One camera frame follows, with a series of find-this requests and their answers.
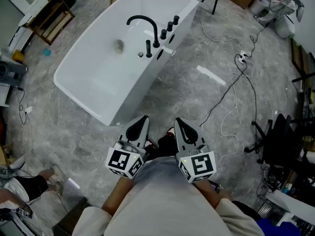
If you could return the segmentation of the black office chair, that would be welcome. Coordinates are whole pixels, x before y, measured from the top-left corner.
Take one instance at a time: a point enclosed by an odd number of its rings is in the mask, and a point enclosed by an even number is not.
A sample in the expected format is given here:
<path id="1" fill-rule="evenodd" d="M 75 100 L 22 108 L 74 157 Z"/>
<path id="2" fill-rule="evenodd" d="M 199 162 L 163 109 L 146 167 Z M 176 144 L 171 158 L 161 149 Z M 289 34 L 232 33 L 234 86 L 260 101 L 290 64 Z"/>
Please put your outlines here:
<path id="1" fill-rule="evenodd" d="M 259 151 L 263 148 L 261 158 L 258 159 L 259 164 L 266 163 L 270 167 L 282 167 L 287 170 L 293 170 L 299 177 L 304 179 L 312 179 L 315 182 L 315 164 L 308 161 L 307 158 L 298 160 L 302 146 L 303 135 L 298 134 L 304 123 L 313 122 L 315 117 L 292 119 L 290 115 L 284 117 L 279 114 L 276 121 L 268 120 L 268 130 L 263 132 L 256 121 L 252 121 L 251 125 L 259 132 L 261 138 L 252 148 L 244 148 L 245 153 Z"/>

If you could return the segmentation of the white drawer cabinet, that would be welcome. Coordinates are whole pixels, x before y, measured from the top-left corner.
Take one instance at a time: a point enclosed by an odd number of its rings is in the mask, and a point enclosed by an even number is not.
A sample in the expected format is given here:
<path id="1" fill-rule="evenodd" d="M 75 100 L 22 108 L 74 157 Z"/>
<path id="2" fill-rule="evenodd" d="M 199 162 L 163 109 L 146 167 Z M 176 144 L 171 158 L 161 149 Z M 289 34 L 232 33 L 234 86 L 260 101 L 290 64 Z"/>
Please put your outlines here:
<path id="1" fill-rule="evenodd" d="M 1 107 L 9 107 L 7 104 L 7 96 L 10 89 L 10 85 L 5 85 L 0 83 L 0 106 Z"/>

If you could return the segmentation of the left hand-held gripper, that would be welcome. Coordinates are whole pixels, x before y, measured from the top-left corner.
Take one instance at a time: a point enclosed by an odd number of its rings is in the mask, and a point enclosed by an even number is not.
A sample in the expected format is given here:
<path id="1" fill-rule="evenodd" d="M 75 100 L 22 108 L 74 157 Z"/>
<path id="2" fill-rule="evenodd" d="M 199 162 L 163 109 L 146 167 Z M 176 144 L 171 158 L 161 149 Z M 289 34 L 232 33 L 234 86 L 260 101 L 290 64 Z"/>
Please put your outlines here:
<path id="1" fill-rule="evenodd" d="M 133 179 L 147 158 L 145 143 L 149 128 L 148 116 L 134 118 L 125 124 L 118 135 L 121 141 L 109 148 L 106 168 L 116 175 Z"/>

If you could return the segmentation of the person's beige shirt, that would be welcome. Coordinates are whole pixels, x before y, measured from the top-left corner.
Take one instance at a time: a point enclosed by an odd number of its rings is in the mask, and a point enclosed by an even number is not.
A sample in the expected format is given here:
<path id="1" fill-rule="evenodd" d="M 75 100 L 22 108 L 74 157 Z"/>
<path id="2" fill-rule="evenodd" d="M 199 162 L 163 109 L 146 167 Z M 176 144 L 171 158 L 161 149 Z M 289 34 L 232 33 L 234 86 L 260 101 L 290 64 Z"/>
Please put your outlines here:
<path id="1" fill-rule="evenodd" d="M 111 216 L 101 207 L 82 212 L 72 236 L 264 236 L 232 201 L 213 208 L 188 183 L 173 157 L 145 164 Z"/>

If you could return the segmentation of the yellow bin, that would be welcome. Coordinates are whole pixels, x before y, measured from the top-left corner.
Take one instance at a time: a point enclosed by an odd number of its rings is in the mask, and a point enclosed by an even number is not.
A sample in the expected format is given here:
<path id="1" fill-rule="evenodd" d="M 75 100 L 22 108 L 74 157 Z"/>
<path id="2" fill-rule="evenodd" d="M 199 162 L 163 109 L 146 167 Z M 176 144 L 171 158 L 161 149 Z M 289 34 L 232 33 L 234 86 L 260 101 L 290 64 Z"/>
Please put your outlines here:
<path id="1" fill-rule="evenodd" d="M 22 64 L 24 62 L 24 54 L 19 50 L 15 50 L 12 54 L 12 59 L 15 62 Z"/>

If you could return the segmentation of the wooden shelf rack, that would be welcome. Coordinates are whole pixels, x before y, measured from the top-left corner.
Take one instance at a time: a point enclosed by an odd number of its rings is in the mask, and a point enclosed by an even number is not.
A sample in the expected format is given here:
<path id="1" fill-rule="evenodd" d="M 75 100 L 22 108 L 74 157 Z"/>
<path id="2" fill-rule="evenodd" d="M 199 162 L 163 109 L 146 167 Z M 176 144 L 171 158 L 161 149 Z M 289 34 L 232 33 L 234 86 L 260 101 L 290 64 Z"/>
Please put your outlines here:
<path id="1" fill-rule="evenodd" d="M 74 18 L 75 15 L 64 0 L 48 0 L 48 3 L 36 15 L 26 20 L 23 25 L 51 45 Z"/>

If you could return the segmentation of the person's right forearm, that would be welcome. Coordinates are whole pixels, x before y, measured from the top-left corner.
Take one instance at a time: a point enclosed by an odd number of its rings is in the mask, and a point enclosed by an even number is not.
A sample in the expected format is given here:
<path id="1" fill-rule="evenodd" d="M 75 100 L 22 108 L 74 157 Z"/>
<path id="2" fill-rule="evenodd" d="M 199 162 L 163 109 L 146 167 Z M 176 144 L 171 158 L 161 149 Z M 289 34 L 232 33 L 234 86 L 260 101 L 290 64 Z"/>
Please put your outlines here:
<path id="1" fill-rule="evenodd" d="M 215 190 L 209 180 L 195 182 L 194 186 L 200 191 L 213 208 L 218 206 L 221 199 L 228 199 L 230 201 L 233 200 L 225 190 L 219 187 Z"/>

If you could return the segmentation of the person's black trousers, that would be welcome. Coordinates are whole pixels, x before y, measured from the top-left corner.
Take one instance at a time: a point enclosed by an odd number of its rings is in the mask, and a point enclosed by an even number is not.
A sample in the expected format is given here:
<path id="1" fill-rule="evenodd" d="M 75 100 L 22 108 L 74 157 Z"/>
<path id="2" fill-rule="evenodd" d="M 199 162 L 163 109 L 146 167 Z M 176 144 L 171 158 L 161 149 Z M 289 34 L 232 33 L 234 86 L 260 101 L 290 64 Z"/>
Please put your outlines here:
<path id="1" fill-rule="evenodd" d="M 175 156 L 178 153 L 178 147 L 175 137 L 164 135 L 158 140 L 158 146 L 145 147 L 147 161 L 154 160 L 159 157 Z"/>

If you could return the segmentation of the white bathtub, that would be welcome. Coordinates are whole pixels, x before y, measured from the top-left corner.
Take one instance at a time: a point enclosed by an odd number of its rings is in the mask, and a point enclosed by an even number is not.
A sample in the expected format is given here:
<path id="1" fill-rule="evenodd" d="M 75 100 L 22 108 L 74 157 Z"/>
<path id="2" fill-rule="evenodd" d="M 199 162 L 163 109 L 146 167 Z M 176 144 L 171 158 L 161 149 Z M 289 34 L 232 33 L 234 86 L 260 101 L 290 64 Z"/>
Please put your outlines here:
<path id="1" fill-rule="evenodd" d="M 129 122 L 134 111 L 178 46 L 187 35 L 198 6 L 197 0 L 117 0 L 82 33 L 54 74 L 55 85 L 103 124 Z M 134 15 L 151 18 L 157 24 L 160 46 L 153 47 L 153 26 Z M 180 17 L 178 25 L 161 30 Z M 124 52 L 115 53 L 113 43 L 124 42 Z M 146 40 L 152 57 L 146 57 Z"/>

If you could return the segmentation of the grey round appliance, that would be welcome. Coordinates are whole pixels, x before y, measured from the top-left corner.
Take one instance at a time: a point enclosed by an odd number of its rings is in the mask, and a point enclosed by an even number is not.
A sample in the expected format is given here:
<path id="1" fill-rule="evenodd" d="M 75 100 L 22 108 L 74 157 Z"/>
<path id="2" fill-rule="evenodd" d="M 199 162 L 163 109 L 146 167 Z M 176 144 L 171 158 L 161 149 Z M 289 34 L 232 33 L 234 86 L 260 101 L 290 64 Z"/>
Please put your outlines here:
<path id="1" fill-rule="evenodd" d="M 0 60 L 0 83 L 19 87 L 27 71 L 26 66 Z"/>

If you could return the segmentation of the white desk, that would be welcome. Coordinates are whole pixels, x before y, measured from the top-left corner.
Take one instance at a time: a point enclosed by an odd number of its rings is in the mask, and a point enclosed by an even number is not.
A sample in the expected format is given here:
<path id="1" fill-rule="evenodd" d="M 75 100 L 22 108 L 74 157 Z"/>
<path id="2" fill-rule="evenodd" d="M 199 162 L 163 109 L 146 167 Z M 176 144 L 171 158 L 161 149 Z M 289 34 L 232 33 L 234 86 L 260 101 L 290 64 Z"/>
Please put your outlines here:
<path id="1" fill-rule="evenodd" d="M 279 190 L 276 190 L 274 193 L 267 193 L 265 197 L 287 212 L 315 226 L 315 207 L 292 198 Z"/>

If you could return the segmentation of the wooden frame rack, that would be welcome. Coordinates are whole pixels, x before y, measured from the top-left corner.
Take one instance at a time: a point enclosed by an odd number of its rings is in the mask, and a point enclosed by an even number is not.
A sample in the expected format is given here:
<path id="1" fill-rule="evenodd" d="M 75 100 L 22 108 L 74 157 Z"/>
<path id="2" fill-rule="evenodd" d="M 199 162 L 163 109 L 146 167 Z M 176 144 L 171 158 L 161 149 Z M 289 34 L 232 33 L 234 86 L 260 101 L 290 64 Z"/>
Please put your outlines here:
<path id="1" fill-rule="evenodd" d="M 293 79 L 292 82 L 306 81 L 315 77 L 315 57 L 309 52 L 307 53 L 302 45 L 299 45 L 293 38 L 290 39 L 291 61 L 299 77 Z"/>

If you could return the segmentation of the black curved faucet spout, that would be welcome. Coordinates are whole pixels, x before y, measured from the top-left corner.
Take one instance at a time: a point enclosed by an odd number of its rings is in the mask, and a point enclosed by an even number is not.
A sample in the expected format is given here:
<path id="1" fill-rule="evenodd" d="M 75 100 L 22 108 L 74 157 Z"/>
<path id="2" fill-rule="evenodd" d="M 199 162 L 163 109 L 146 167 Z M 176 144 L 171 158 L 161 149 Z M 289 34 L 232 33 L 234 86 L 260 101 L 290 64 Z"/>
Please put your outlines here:
<path id="1" fill-rule="evenodd" d="M 153 26 L 153 30 L 154 30 L 154 42 L 153 42 L 153 47 L 154 48 L 158 48 L 160 46 L 160 43 L 158 41 L 158 27 L 157 27 L 157 24 L 154 22 L 154 20 L 152 20 L 151 18 L 147 17 L 147 16 L 143 16 L 143 15 L 134 15 L 134 16 L 131 16 L 126 24 L 127 25 L 130 25 L 130 23 L 133 21 L 133 20 L 136 20 L 136 19 L 141 19 L 141 20 L 145 20 L 147 22 L 149 22 L 152 26 Z"/>

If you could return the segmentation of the person's left forearm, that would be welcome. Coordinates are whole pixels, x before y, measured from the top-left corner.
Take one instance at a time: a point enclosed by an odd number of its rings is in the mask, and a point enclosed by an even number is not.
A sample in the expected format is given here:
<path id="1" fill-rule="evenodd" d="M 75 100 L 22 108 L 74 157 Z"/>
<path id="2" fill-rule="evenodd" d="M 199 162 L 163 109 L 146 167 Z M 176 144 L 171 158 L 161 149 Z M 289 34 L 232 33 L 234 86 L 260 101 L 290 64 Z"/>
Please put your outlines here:
<path id="1" fill-rule="evenodd" d="M 134 185 L 134 179 L 125 177 L 119 178 L 113 191 L 102 205 L 101 209 L 113 216 L 118 210 L 120 204 L 132 189 Z"/>

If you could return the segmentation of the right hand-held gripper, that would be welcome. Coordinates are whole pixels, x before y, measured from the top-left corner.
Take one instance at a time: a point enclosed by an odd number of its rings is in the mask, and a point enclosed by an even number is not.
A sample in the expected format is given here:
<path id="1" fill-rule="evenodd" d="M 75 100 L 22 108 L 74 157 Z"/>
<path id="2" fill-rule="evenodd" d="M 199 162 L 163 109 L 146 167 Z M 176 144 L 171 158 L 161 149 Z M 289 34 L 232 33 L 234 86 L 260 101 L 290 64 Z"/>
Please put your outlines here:
<path id="1" fill-rule="evenodd" d="M 214 151 L 204 144 L 204 133 L 195 123 L 176 118 L 175 138 L 178 147 L 176 159 L 188 183 L 208 179 L 217 172 Z"/>

